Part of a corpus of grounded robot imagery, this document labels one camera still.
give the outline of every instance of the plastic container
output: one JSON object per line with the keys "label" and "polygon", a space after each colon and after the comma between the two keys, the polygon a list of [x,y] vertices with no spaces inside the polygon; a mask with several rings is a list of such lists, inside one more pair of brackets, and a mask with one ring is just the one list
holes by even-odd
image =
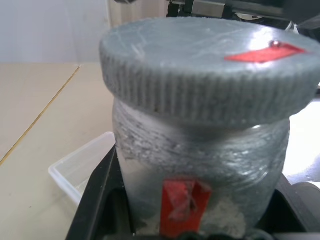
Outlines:
{"label": "plastic container", "polygon": [[49,167],[58,186],[79,205],[89,178],[115,145],[112,132],[106,132]]}

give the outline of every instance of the gray jar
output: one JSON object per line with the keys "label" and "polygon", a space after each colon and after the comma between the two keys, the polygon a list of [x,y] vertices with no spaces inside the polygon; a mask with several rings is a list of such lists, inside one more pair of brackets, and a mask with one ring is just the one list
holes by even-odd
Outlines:
{"label": "gray jar", "polygon": [[[305,53],[225,60],[272,41]],[[179,176],[212,189],[201,233],[240,238],[254,227],[283,169],[289,117],[315,94],[319,53],[303,36],[220,19],[146,19],[108,33],[101,66],[115,95],[117,154],[137,234],[159,233],[163,181]]]}

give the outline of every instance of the red label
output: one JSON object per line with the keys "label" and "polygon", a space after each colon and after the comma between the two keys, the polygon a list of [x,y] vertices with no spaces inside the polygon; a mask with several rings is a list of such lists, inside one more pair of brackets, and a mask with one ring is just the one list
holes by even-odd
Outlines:
{"label": "red label", "polygon": [[160,234],[176,238],[184,232],[197,232],[211,192],[209,186],[197,180],[165,180],[162,189]]}
{"label": "red label", "polygon": [[249,51],[241,54],[226,56],[225,60],[247,62],[247,63],[267,63],[296,54],[303,54],[306,51],[302,48],[293,46],[288,43],[280,43],[261,50]]}

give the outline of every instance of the black holder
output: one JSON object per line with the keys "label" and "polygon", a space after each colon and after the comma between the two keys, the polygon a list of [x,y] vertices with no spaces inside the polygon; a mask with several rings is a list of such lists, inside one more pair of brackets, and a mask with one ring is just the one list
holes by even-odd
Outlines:
{"label": "black holder", "polygon": [[[275,240],[320,240],[320,220],[314,217],[283,175],[267,211],[256,228],[273,235]],[[114,146],[92,173],[66,240],[167,239],[161,236],[134,236],[134,233],[135,228],[131,221],[126,189]],[[195,233],[187,233],[179,239],[203,238]],[[211,236],[208,239],[233,238]]]}

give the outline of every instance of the metal machine part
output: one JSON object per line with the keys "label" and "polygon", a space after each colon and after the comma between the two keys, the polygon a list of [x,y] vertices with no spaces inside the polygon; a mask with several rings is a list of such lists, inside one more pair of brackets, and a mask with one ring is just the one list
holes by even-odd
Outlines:
{"label": "metal machine part", "polygon": [[[225,59],[271,42],[306,53],[264,63]],[[314,97],[319,44],[256,24],[158,18],[113,29],[100,57],[115,95],[117,153],[136,233],[159,233],[163,181],[188,176],[214,192],[200,232],[243,237],[281,175],[289,117]]]}
{"label": "metal machine part", "polygon": [[[115,0],[132,3],[135,0]],[[298,25],[299,33],[320,41],[318,0],[167,0],[168,17],[200,16],[261,24],[283,30]]]}
{"label": "metal machine part", "polygon": [[221,2],[194,0],[191,13],[194,15],[222,18],[225,11],[225,6],[226,0],[221,0]]}

